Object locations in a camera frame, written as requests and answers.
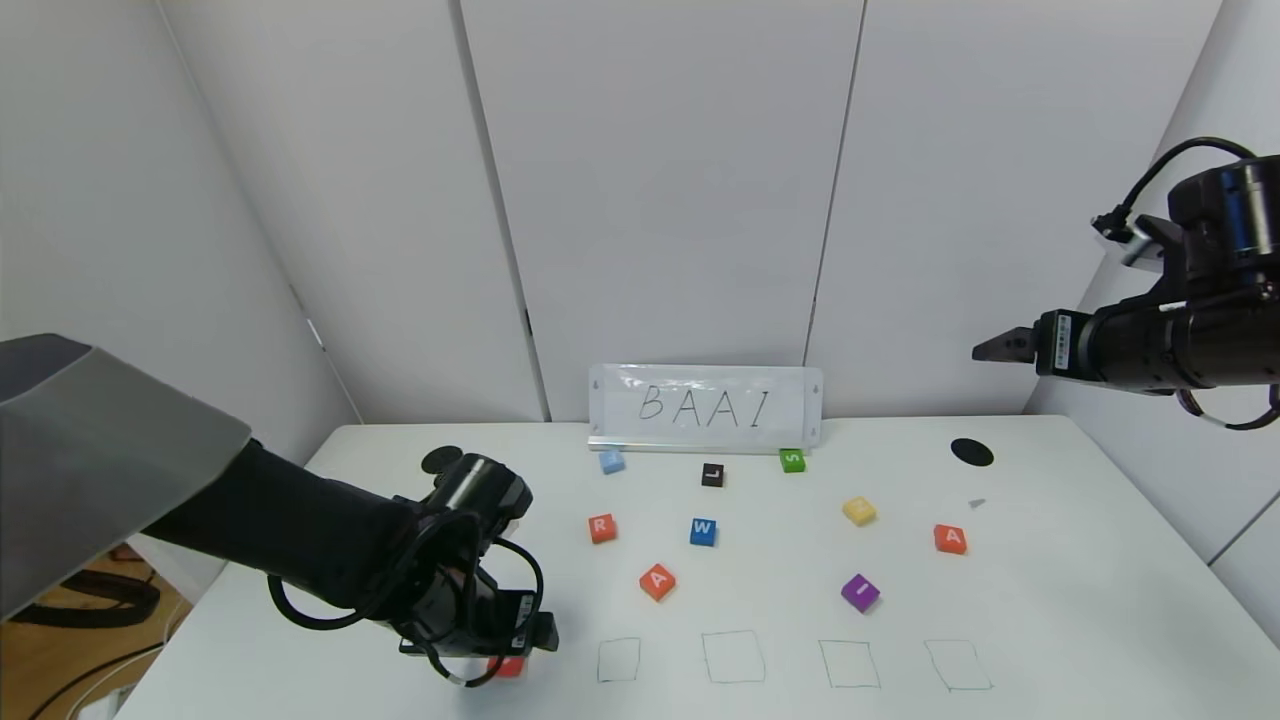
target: cable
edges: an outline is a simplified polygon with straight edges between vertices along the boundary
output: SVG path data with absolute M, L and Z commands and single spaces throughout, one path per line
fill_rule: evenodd
M 1271 423 L 1275 423 L 1276 420 L 1280 420 L 1280 384 L 1271 386 L 1268 401 L 1271 404 L 1271 407 L 1262 415 L 1254 418 L 1253 420 L 1249 420 L 1248 423 L 1228 423 L 1225 420 L 1220 420 L 1204 413 L 1204 410 L 1199 406 L 1199 402 L 1197 402 L 1196 396 L 1192 395 L 1192 391 L 1189 389 L 1178 391 L 1178 404 L 1183 406 L 1183 410 L 1194 415 L 1196 418 L 1199 418 L 1201 420 L 1212 423 L 1220 428 L 1226 428 L 1229 430 L 1242 430 L 1242 432 L 1257 430 L 1270 425 Z
M 54 694 L 49 696 L 49 698 L 45 700 L 45 702 L 40 703 L 40 707 L 37 707 L 36 711 L 32 712 L 27 717 L 27 720 L 36 720 L 37 717 L 40 717 L 41 712 L 44 712 L 45 710 L 47 710 L 50 705 L 52 705 L 55 701 L 58 701 L 58 698 L 63 697 L 63 693 L 65 693 L 67 691 L 74 688 L 76 685 L 78 685 L 81 683 L 81 680 L 92 676 L 95 673 L 100 673 L 102 670 L 106 670 L 108 667 L 110 667 L 111 665 L 115 665 L 116 662 L 123 662 L 125 660 L 137 657 L 137 656 L 140 656 L 142 653 L 154 652 L 156 650 L 160 650 L 161 647 L 164 647 L 163 642 L 159 642 L 159 643 L 155 643 L 155 644 L 151 644 L 151 646 L 147 646 L 147 647 L 143 647 L 143 648 L 138 648 L 138 650 L 134 650 L 133 652 L 127 652 L 127 653 L 119 656 L 119 657 L 114 657 L 111 660 L 108 660 L 106 662 L 102 662 L 101 665 L 97 665 L 97 666 L 95 666 L 95 667 L 92 667 L 90 670 L 86 670 L 86 671 L 81 673 L 79 675 L 76 675 L 76 678 L 73 678 L 69 683 L 67 683 L 65 685 L 58 688 L 58 691 Z
M 160 591 L 147 582 L 129 575 L 79 570 L 64 579 L 61 587 L 81 594 L 115 600 L 113 607 L 58 606 L 33 602 L 14 620 L 54 628 L 127 628 L 145 623 L 160 602 Z
M 518 635 L 521 632 L 524 632 L 525 628 L 529 625 L 529 623 L 532 621 L 534 616 L 538 615 L 539 609 L 541 609 L 541 606 L 543 606 L 543 591 L 545 589 L 545 584 L 544 584 L 544 580 L 543 580 L 543 569 L 538 564 L 538 560 L 534 559 L 532 553 L 530 553 L 527 550 L 520 547 L 518 544 L 516 544 L 516 543 L 513 543 L 513 542 L 511 542 L 511 541 L 508 541 L 507 538 L 503 538 L 503 537 L 495 537 L 493 539 L 493 543 L 497 544 L 497 546 L 504 547 L 504 548 L 515 552 L 520 557 L 522 557 L 525 560 L 525 562 L 529 564 L 529 568 L 534 571 L 534 602 L 532 602 L 532 605 L 529 609 L 529 615 L 526 615 L 525 619 L 521 623 L 518 623 L 511 630 L 511 633 L 507 634 L 507 637 L 504 639 L 504 644 L 509 646 L 511 642 L 515 641 L 516 635 Z M 479 559 L 479 556 L 480 556 L 480 553 L 479 553 L 479 544 L 477 544 L 476 553 L 474 555 L 474 557 Z M 474 594 L 471 596 L 471 602 L 467 605 L 467 607 L 468 609 L 470 607 L 475 607 L 475 596 Z M 471 616 L 470 616 L 470 614 L 467 615 L 467 628 L 471 629 Z M 499 656 L 497 656 L 494 659 L 493 667 L 490 667 L 485 674 L 480 675 L 479 678 L 472 678 L 470 680 L 465 680 L 465 679 L 460 678 L 458 675 L 454 675 L 448 667 L 444 666 L 443 662 L 440 662 L 440 653 L 435 650 L 434 644 L 424 643 L 421 647 L 422 647 L 422 651 L 426 653 L 426 659 L 428 659 L 428 661 L 430 661 L 431 667 L 435 669 L 435 671 L 442 678 L 444 678 L 445 680 L 448 680 L 448 682 L 451 682 L 453 684 L 462 685 L 465 688 L 479 688 L 480 685 L 488 683 L 489 680 L 492 680 L 494 676 L 498 675 L 498 671 L 502 669 L 502 664 L 507 660 L 506 655 L 499 655 Z
M 1151 181 L 1153 181 L 1156 176 L 1160 174 L 1160 170 L 1164 170 L 1165 165 L 1167 165 L 1170 160 L 1190 150 L 1192 147 L 1216 147 L 1219 150 L 1222 150 L 1224 152 L 1230 152 L 1231 155 L 1235 155 L 1242 160 L 1249 158 L 1257 158 L 1257 155 L 1254 155 L 1248 147 L 1231 142 L 1230 140 L 1222 140 L 1221 137 L 1202 136 L 1202 137 L 1193 137 L 1190 140 L 1184 140 L 1178 145 L 1170 147 L 1167 152 L 1161 155 L 1158 160 L 1152 163 L 1149 168 L 1147 168 L 1147 172 L 1143 173 L 1140 178 L 1138 178 L 1138 182 L 1134 183 L 1133 190 L 1129 191 L 1129 195 L 1125 195 L 1124 202 L 1121 202 L 1116 209 L 1119 210 L 1120 208 L 1124 208 L 1126 210 L 1125 215 L 1128 215 L 1128 211 L 1133 210 L 1134 204 L 1138 202 L 1138 196 L 1142 195 L 1142 191 L 1146 190 L 1147 186 L 1151 183 Z
M 147 575 L 147 579 L 142 580 L 142 582 L 143 582 L 143 584 L 150 585 L 155 579 L 156 579 L 156 571 L 155 571 L 155 568 L 152 568 L 151 569 L 151 574 Z M 116 607 L 122 607 L 122 606 L 124 606 L 124 601 L 123 600 L 118 600 L 118 601 L 115 601 L 115 605 L 108 607 L 108 610 L 115 610 Z
M 133 665 L 134 662 L 137 662 L 140 660 L 145 660 L 150 655 L 155 655 L 155 653 L 160 652 L 161 650 L 164 650 L 164 647 L 157 647 L 155 650 L 148 650 L 148 651 L 143 652 L 142 655 L 131 657 L 128 661 L 122 662 L 115 670 L 111 670 L 106 675 L 102 675 L 96 683 L 93 683 L 92 685 L 90 685 L 87 691 L 84 691 L 83 693 L 81 693 L 81 696 L 78 698 L 76 698 L 76 702 L 72 703 L 72 708 L 67 711 L 67 716 L 63 720 L 72 720 L 73 717 L 76 717 L 76 711 L 79 708 L 81 705 L 83 705 L 83 702 L 86 700 L 88 700 L 88 696 L 93 694 L 93 691 L 96 691 L 97 688 L 102 687 L 102 683 L 105 683 L 105 682 L 110 680 L 111 678 L 114 678 L 116 675 L 116 673 L 119 673 L 120 670 L 124 670 L 125 667 L 128 667 L 129 665 Z
M 460 520 L 467 520 L 474 523 L 476 527 L 480 524 L 480 518 L 475 512 L 461 512 L 451 510 L 442 515 L 439 520 L 428 525 L 419 532 L 413 542 L 410 543 L 408 548 L 399 556 L 396 561 L 396 566 L 392 569 L 388 578 L 383 582 L 383 587 L 374 594 L 374 597 L 365 603 L 364 607 L 357 607 L 348 615 L 340 618 L 312 618 L 303 614 L 297 607 L 289 602 L 287 594 L 284 594 L 284 583 L 279 575 L 266 577 L 266 588 L 271 594 L 271 601 L 275 603 L 275 609 L 280 611 L 289 621 L 296 625 L 301 625 L 308 630 L 338 630 L 340 628 L 349 628 L 356 623 L 369 618 L 374 614 L 378 607 L 387 601 L 393 592 L 401 588 L 401 582 L 408 573 L 408 569 L 417 560 L 417 551 L 421 550 L 426 541 L 435 537 L 442 529 Z
M 467 598 L 465 606 L 467 632 L 471 633 L 472 635 L 476 634 L 476 630 L 474 624 L 475 616 L 472 615 L 471 610 L 476 606 L 476 575 L 480 574 L 480 543 L 484 542 L 484 533 L 480 529 L 480 525 L 475 527 L 475 539 L 476 539 L 475 546 L 471 548 L 471 568 L 467 570 L 467 574 L 462 582 L 462 593 Z M 453 621 L 454 624 L 457 624 L 457 618 L 454 618 Z
M 187 605 L 187 598 L 179 597 L 178 602 L 173 603 L 169 619 L 164 621 L 164 634 L 160 635 L 160 642 L 164 644 L 169 644 L 169 639 L 172 638 L 170 633 L 173 632 L 173 621 L 178 619 L 178 611 L 182 610 L 183 605 Z
M 448 583 L 449 589 L 453 591 L 453 606 L 462 607 L 462 603 L 466 600 L 466 594 L 462 592 L 462 588 L 458 587 L 457 579 L 448 573 L 444 573 L 443 577 L 444 582 Z M 422 643 L 424 644 L 438 643 L 444 638 L 449 637 L 449 633 L 452 633 L 457 626 L 458 626 L 458 618 L 454 615 L 453 623 L 445 625 L 443 630 L 435 633 L 434 635 L 425 638 Z
M 531 552 L 511 542 L 507 538 L 503 537 L 493 538 L 493 543 L 500 547 L 506 547 L 507 550 L 524 557 L 525 562 L 529 562 L 529 569 L 534 571 L 534 605 L 532 607 L 529 609 L 529 615 L 525 618 L 525 621 L 516 625 L 516 629 L 511 632 L 511 638 L 515 638 L 517 634 L 520 634 L 521 630 L 525 629 L 525 625 L 527 625 L 534 619 L 534 615 L 536 615 L 543 606 L 543 568 L 538 564 L 536 560 L 534 560 Z

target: white wall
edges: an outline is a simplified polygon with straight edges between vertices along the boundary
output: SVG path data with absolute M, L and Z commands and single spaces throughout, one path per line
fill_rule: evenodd
M 1258 154 L 1280 152 L 1277 28 L 1280 3 L 1225 0 L 1161 149 L 1192 136 L 1217 135 Z M 1185 154 L 1152 184 L 1139 210 L 1165 215 L 1164 195 L 1174 182 L 1230 160 L 1212 150 Z M 1144 292 L 1155 278 L 1151 273 L 1106 264 L 1089 287 L 1083 307 L 1092 310 Z M 1261 388 L 1217 389 L 1198 397 L 1210 414 L 1230 420 L 1252 419 L 1266 407 Z M 1028 410 L 1075 419 L 1206 560 L 1219 553 L 1280 491 L 1280 473 L 1276 473 L 1280 427 L 1249 433 L 1220 430 L 1190 418 L 1171 398 L 1051 380 L 1041 380 Z M 1280 569 L 1274 562 L 1260 562 L 1252 570 L 1224 575 L 1224 580 L 1243 597 L 1251 594 L 1247 583 L 1275 577 Z M 1280 596 L 1270 598 L 1280 603 Z M 1270 616 L 1276 616 L 1277 607 L 1272 606 Z
M 0 152 L 10 333 L 100 345 L 294 461 L 353 421 L 156 5 L 0 3 Z M 188 597 L 223 565 L 140 550 Z
M 1217 0 L 867 5 L 806 363 L 831 416 L 1018 413 L 974 345 L 1080 300 Z
M 861 0 L 466 0 L 554 420 L 595 363 L 800 365 Z
M 365 420 L 541 420 L 456 6 L 163 6 Z
M 1213 573 L 1231 588 L 1235 598 L 1257 620 L 1258 625 L 1280 646 L 1280 571 L 1276 571 L 1276 548 L 1280 548 L 1280 503 L 1231 544 L 1213 564 Z

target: black circle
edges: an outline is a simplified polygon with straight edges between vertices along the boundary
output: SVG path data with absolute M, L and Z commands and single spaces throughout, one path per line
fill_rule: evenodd
M 422 459 L 422 471 L 428 475 L 439 475 L 462 457 L 462 448 L 445 445 L 436 447 Z
M 966 437 L 952 441 L 951 452 L 960 460 L 978 468 L 986 468 L 996 461 L 996 456 L 991 452 L 989 447 Z

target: floor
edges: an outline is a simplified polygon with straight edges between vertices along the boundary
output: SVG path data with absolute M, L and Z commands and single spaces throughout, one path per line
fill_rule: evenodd
M 140 579 L 146 579 L 151 574 L 151 568 L 141 560 L 120 561 L 109 556 L 100 557 L 88 568 Z M 160 642 L 165 624 L 170 619 L 177 628 L 189 612 L 189 603 L 182 600 L 182 596 L 164 578 L 156 575 L 152 584 L 161 591 L 160 605 L 151 618 L 141 625 L 95 630 L 49 628 L 12 621 L 0 625 L 0 717 L 27 720 L 40 703 L 76 675 L 104 661 Z M 51 591 L 41 601 L 46 605 L 64 607 L 106 607 L 113 605 L 109 600 L 63 588 Z M 115 674 L 86 698 L 84 703 L 105 696 L 114 688 L 138 682 L 151 666 L 152 660 L 155 660 L 155 655 L 150 655 Z M 45 708 L 40 714 L 40 720 L 63 720 L 81 694 L 114 667 L 113 665 L 81 680 Z

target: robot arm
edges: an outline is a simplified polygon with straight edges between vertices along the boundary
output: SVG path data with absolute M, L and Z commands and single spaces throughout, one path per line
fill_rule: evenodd
M 1169 220 L 1128 217 L 1138 192 L 1178 152 L 1211 146 L 1240 155 L 1169 193 Z M 1125 264 L 1149 258 L 1162 273 L 1146 295 L 1094 314 L 1052 310 L 973 348 L 974 360 L 1029 363 L 1036 373 L 1148 395 L 1176 395 L 1183 407 L 1248 430 L 1280 418 L 1280 155 L 1253 158 L 1217 138 L 1172 149 L 1115 210 L 1094 219 L 1125 246 Z M 1204 415 L 1192 391 L 1270 387 L 1270 409 L 1229 424 Z
M 102 350 L 59 336 L 0 343 L 0 560 L 9 618 L 83 564 L 141 530 L 268 574 L 292 621 L 330 630 L 369 619 L 401 651 L 526 656 L 554 651 L 540 611 L 541 570 L 500 536 L 532 493 L 504 465 L 457 448 L 431 454 L 435 487 L 388 500 L 266 451 L 248 427 Z M 534 591 L 499 589 L 479 561 L 490 544 L 521 555 Z M 315 619 L 283 582 L 352 612 Z

